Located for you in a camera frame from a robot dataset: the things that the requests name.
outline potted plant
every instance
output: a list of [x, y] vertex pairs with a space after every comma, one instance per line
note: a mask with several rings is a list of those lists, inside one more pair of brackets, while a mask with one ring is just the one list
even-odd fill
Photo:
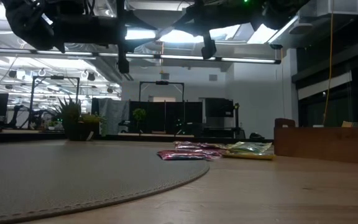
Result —
[[136, 108], [132, 114], [134, 115], [134, 118], [136, 120], [136, 130], [139, 132], [142, 132], [139, 128], [139, 123], [144, 121], [146, 119], [146, 110], [141, 108]]
[[68, 103], [65, 98], [63, 100], [64, 102], [59, 99], [60, 106], [56, 107], [56, 110], [62, 118], [62, 125], [67, 138], [71, 141], [92, 140], [94, 135], [99, 133], [100, 122], [105, 122], [105, 119], [97, 114], [81, 115], [80, 100], [73, 101], [70, 96]]
[[51, 131], [54, 131], [55, 130], [55, 126], [58, 125], [59, 122], [57, 121], [51, 121], [48, 123], [48, 129], [51, 130]]

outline cardboard mat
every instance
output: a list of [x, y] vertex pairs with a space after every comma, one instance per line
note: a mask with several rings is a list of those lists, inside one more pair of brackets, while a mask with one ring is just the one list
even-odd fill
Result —
[[207, 173], [205, 161], [107, 146], [0, 146], [0, 223], [80, 212], [169, 190]]

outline small tree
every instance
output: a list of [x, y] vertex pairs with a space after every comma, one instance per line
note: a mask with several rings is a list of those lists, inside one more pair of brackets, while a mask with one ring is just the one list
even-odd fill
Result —
[[136, 120], [136, 129], [139, 128], [139, 122], [143, 121], [146, 118], [146, 110], [136, 108], [132, 114], [134, 115], [134, 118]]

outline desk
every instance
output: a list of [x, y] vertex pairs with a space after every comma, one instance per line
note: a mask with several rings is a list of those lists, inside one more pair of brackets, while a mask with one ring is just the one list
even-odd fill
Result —
[[[157, 142], [27, 142], [172, 149]], [[202, 178], [171, 191], [27, 224], [358, 224], [358, 164], [278, 156], [220, 159]]]

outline white wall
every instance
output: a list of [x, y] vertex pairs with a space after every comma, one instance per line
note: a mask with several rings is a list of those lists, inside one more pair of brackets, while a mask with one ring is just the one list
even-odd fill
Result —
[[[135, 81], [122, 83], [122, 100], [139, 99], [139, 81], [158, 81], [161, 78], [159, 74], [160, 67], [131, 67], [131, 75]], [[198, 101], [199, 98], [224, 98], [225, 94], [225, 74], [218, 68], [183, 68], [183, 67], [165, 67], [163, 72], [170, 74], [170, 82], [185, 83], [185, 100]], [[209, 75], [218, 75], [216, 82], [209, 81]], [[175, 97], [181, 101], [181, 85], [176, 89], [173, 85], [156, 85], [144, 83], [142, 85], [142, 99], [147, 101], [150, 96]]]
[[227, 71], [226, 98], [240, 104], [247, 137], [257, 132], [273, 139], [275, 118], [298, 119], [295, 73], [296, 50], [289, 50], [281, 65], [234, 63]]

